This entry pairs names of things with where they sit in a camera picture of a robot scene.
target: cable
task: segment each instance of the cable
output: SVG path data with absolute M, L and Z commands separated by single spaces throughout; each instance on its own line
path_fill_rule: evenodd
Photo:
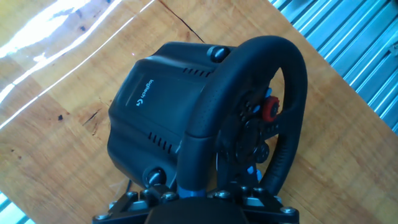
M 127 184 L 126 193 L 128 193 L 130 191 L 131 184 L 132 184 L 132 181 L 129 179 L 129 183 Z

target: wood grain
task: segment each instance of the wood grain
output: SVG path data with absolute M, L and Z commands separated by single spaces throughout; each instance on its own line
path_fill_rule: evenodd
M 0 2 L 7 6 L 1 45 L 53 3 L 22 2 Z M 122 1 L 82 44 L 16 85 L 0 104 L 2 123 L 112 37 L 0 130 L 0 190 L 28 216 L 36 223 L 89 223 L 120 196 L 126 178 L 106 152 L 107 109 L 136 60 L 172 40 L 239 45 L 279 35 L 297 45 L 308 70 L 302 137 L 280 193 L 284 204 L 299 209 L 302 223 L 396 222 L 398 137 L 277 9 L 267 1 L 154 1 L 139 13 L 147 3 Z M 48 39 L 0 58 L 1 88 L 31 69 L 32 57 L 56 54 L 84 34 L 80 27 L 89 30 L 108 7 L 93 0 Z M 12 19 L 13 26 L 6 22 Z M 275 95 L 283 96 L 283 84 L 277 74 Z

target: logitech logo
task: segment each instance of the logitech logo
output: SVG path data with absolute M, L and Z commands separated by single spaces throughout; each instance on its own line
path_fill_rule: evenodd
M 154 81 L 149 80 L 149 82 L 145 85 L 145 90 L 141 94 L 141 98 L 137 100 L 137 106 L 141 105 L 144 103 L 144 97 L 146 96 L 148 90 L 150 89 L 150 84 L 152 84 Z

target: black plastic housing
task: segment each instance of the black plastic housing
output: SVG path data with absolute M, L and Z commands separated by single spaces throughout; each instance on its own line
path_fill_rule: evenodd
M 256 37 L 236 48 L 171 42 L 138 61 L 109 109 L 115 166 L 142 187 L 162 169 L 169 188 L 177 181 L 182 189 L 204 190 L 212 154 L 233 148 L 244 134 L 247 120 L 238 117 L 244 97 L 263 97 L 279 68 L 285 79 L 279 140 L 260 182 L 276 195 L 293 163 L 307 97 L 303 57 L 281 37 Z

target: racing wheel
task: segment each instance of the racing wheel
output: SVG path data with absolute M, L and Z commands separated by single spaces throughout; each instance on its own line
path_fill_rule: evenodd
M 282 108 L 269 88 L 279 68 Z M 297 151 L 306 97 L 303 57 L 286 39 L 256 37 L 239 47 L 170 42 L 137 61 L 115 96 L 108 153 L 143 188 L 205 196 L 216 157 L 218 186 L 244 183 L 277 195 Z M 277 134 L 261 176 L 265 140 Z

